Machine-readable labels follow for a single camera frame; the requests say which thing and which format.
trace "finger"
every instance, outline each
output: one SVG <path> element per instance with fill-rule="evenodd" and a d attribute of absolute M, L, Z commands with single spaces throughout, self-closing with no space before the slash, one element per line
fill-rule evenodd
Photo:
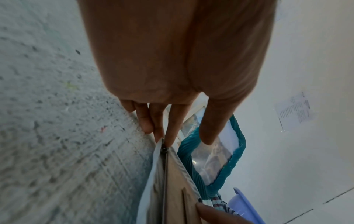
<path fill-rule="evenodd" d="M 136 116 L 138 117 L 139 124 L 143 132 L 146 134 L 152 133 L 154 130 L 154 125 L 150 118 L 148 104 L 134 102 L 134 107 L 136 109 Z"/>
<path fill-rule="evenodd" d="M 239 103 L 230 103 L 223 100 L 208 100 L 199 127 L 199 136 L 202 142 L 207 145 L 213 144 L 238 105 Z"/>
<path fill-rule="evenodd" d="M 133 101 L 131 101 L 131 100 L 121 100 L 121 99 L 119 99 L 119 101 L 121 102 L 123 108 L 126 111 L 131 113 L 131 112 L 133 112 L 135 110 Z"/>
<path fill-rule="evenodd" d="M 163 111 L 167 107 L 167 104 L 151 103 L 149 105 L 150 117 L 154 123 L 154 137 L 157 143 L 161 138 L 165 136 L 163 131 Z"/>
<path fill-rule="evenodd" d="M 196 207 L 200 217 L 210 224 L 250 224 L 249 221 L 240 216 L 216 210 L 203 203 L 197 203 Z"/>
<path fill-rule="evenodd" d="M 188 105 L 173 104 L 171 106 L 171 110 L 169 113 L 169 125 L 167 127 L 166 137 L 165 137 L 166 147 L 170 147 L 174 143 L 178 131 L 182 126 L 183 119 L 187 115 L 190 107 L 191 107 L 190 104 Z"/>

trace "textured gray surface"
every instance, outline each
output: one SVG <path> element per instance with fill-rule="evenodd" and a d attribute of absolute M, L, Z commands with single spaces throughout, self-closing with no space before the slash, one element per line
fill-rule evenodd
<path fill-rule="evenodd" d="M 135 222 L 155 144 L 104 89 L 75 1 L 0 2 L 0 105 L 0 223 Z"/>

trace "teal trim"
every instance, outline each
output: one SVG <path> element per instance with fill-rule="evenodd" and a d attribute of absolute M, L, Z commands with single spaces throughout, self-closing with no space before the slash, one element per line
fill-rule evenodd
<path fill-rule="evenodd" d="M 225 183 L 226 178 L 231 174 L 232 169 L 236 166 L 236 163 L 241 158 L 243 151 L 246 148 L 246 139 L 242 134 L 239 124 L 236 121 L 234 115 L 230 117 L 231 126 L 236 132 L 239 138 L 239 148 L 236 149 L 227 164 L 221 169 L 220 173 L 216 177 L 215 181 L 208 186 L 204 184 L 204 181 L 200 174 L 195 170 L 192 163 L 192 152 L 198 147 L 201 140 L 199 137 L 199 127 L 196 128 L 188 137 L 186 137 L 178 148 L 177 155 L 183 163 L 184 167 L 188 171 L 189 175 L 192 177 L 193 182 L 197 186 L 197 189 L 203 200 L 211 199 L 216 195 L 220 188 Z"/>

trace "human hand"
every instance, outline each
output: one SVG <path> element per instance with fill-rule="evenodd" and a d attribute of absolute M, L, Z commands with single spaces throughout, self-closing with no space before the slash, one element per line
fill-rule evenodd
<path fill-rule="evenodd" d="M 199 135 L 213 143 L 256 85 L 275 11 L 275 0 L 78 2 L 106 88 L 156 142 L 172 104 L 167 147 L 200 92 L 209 100 Z"/>
<path fill-rule="evenodd" d="M 203 203 L 197 203 L 196 207 L 200 217 L 210 224 L 251 224 L 250 221 L 245 220 L 241 216 L 216 210 Z"/>

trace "clear plastic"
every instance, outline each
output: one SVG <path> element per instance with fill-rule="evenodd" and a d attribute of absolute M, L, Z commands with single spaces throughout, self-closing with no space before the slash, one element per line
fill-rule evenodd
<path fill-rule="evenodd" d="M 200 125 L 204 112 L 205 109 L 203 108 L 183 123 L 181 131 L 185 137 L 190 135 Z M 214 182 L 220 170 L 237 148 L 239 148 L 239 139 L 230 121 L 228 121 L 212 145 L 206 145 L 201 142 L 194 149 L 191 154 L 192 163 L 205 185 Z"/>

